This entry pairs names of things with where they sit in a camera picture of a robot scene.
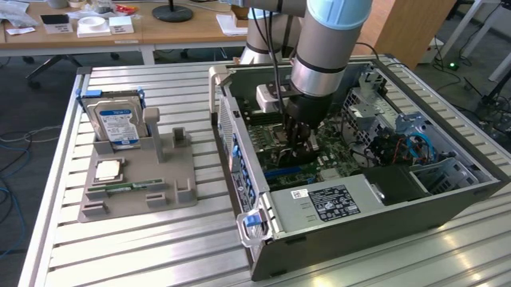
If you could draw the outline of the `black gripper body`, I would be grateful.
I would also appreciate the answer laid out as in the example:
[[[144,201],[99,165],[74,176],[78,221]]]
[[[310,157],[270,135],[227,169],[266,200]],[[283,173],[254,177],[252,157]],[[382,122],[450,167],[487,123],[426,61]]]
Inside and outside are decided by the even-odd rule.
[[[331,94],[320,97],[299,94],[290,97],[286,113],[296,122],[308,125],[311,129],[316,129],[327,117],[331,103]]]

